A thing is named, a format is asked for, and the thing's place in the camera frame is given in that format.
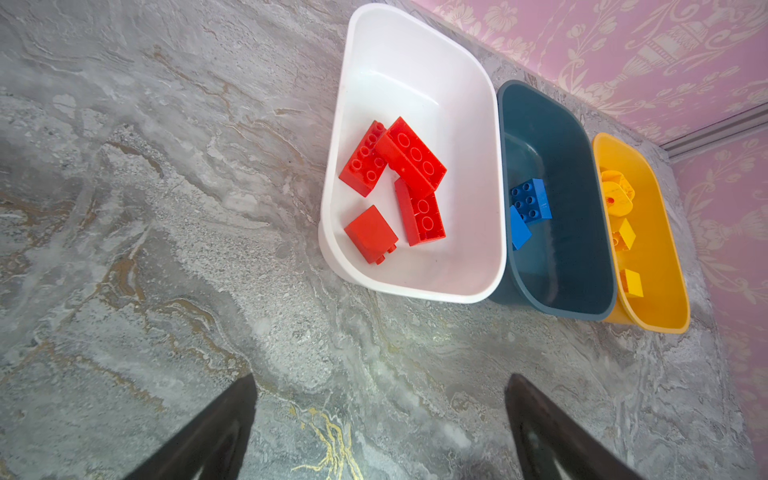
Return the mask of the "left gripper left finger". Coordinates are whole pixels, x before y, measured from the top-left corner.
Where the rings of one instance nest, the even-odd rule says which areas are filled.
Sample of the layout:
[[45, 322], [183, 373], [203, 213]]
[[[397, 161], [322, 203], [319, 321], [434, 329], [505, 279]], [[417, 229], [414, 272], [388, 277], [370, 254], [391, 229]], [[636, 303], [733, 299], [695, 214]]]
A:
[[133, 470], [129, 479], [236, 479], [248, 448], [258, 390], [248, 374]]

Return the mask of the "yellow lego cube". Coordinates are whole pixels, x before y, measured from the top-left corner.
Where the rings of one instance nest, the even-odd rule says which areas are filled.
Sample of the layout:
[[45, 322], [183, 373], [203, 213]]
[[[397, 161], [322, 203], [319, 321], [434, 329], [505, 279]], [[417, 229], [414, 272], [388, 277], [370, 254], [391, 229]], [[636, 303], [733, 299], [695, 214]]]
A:
[[637, 235], [626, 217], [610, 217], [612, 243], [617, 252], [629, 251]]

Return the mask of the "white plastic bin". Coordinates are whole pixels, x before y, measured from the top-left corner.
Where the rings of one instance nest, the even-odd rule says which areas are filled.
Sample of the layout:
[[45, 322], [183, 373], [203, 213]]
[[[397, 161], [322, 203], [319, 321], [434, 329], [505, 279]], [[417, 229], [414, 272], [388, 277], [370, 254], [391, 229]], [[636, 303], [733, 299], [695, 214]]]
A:
[[320, 207], [329, 267], [374, 291], [475, 303], [507, 259], [498, 108], [464, 47], [386, 4], [351, 16]]

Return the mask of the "small red lego brick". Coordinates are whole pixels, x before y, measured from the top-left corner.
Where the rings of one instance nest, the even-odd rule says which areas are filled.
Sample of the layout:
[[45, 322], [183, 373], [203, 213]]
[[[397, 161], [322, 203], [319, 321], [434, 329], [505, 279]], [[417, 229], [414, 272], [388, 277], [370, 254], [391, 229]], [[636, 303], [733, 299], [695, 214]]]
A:
[[380, 265], [397, 248], [398, 237], [376, 206], [365, 210], [344, 231], [369, 264]]

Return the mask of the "dark teal plastic bin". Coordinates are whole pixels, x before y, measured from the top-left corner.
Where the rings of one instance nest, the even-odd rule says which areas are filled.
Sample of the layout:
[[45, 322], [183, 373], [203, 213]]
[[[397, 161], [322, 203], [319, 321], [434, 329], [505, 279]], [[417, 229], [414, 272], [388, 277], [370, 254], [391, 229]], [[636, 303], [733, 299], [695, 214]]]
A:
[[531, 237], [509, 245], [501, 305], [599, 322], [617, 295], [609, 234], [590, 140], [578, 119], [528, 84], [498, 90], [504, 208], [524, 210], [513, 192], [540, 180], [551, 216], [527, 222]]

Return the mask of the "yellow rounded lego 120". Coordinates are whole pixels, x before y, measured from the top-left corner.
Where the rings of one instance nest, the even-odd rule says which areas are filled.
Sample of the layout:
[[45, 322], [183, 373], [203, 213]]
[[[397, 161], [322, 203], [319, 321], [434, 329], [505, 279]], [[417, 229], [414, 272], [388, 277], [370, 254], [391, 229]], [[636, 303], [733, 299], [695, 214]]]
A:
[[600, 180], [607, 213], [616, 217], [628, 215], [636, 193], [626, 177], [618, 170], [603, 170]]

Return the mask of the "yellow plastic bin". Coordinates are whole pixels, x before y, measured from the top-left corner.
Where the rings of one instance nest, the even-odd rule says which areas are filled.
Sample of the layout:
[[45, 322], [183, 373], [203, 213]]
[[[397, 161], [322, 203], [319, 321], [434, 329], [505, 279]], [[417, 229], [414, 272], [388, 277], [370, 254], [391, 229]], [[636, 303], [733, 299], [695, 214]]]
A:
[[[592, 148], [599, 180], [603, 170], [618, 170], [636, 193], [632, 211], [624, 216], [637, 235], [629, 251], [617, 252], [613, 246], [611, 215], [603, 198], [617, 280], [616, 306], [606, 320], [657, 333], [683, 334], [690, 325], [690, 306], [657, 178], [639, 151], [612, 135], [597, 134]], [[620, 280], [623, 269], [641, 275], [643, 298], [625, 296]]]

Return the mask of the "blue lego brick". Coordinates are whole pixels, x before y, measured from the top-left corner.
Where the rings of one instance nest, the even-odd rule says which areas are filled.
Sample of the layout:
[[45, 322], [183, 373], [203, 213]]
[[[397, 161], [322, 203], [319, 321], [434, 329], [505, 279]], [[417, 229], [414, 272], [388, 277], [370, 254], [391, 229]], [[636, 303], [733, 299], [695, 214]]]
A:
[[514, 250], [519, 250], [530, 240], [532, 233], [514, 205], [509, 208], [509, 220], [512, 246]]
[[545, 185], [542, 179], [532, 178], [509, 190], [511, 205], [526, 224], [552, 219]]

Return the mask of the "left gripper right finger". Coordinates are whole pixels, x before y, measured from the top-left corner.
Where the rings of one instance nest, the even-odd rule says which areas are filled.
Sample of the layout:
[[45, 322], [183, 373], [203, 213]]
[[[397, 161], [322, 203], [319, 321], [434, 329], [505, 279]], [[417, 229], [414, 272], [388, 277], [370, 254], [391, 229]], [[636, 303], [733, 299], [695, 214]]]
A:
[[640, 477], [523, 375], [510, 377], [505, 406], [525, 479]]

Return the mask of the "yellow lego brick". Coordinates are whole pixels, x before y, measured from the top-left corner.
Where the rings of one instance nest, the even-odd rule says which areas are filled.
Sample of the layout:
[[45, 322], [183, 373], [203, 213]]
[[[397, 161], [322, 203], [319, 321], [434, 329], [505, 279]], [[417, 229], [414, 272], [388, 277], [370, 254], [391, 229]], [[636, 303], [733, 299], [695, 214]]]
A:
[[620, 271], [622, 290], [628, 298], [643, 298], [644, 291], [641, 275], [630, 269]]

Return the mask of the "long red lego brick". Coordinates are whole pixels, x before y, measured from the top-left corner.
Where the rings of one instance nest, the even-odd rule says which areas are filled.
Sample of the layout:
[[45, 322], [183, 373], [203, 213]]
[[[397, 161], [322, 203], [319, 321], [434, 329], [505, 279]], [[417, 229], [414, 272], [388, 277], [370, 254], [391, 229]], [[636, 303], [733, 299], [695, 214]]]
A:
[[339, 174], [339, 179], [362, 197], [373, 191], [387, 167], [386, 160], [375, 151], [385, 131], [384, 124], [374, 120]]

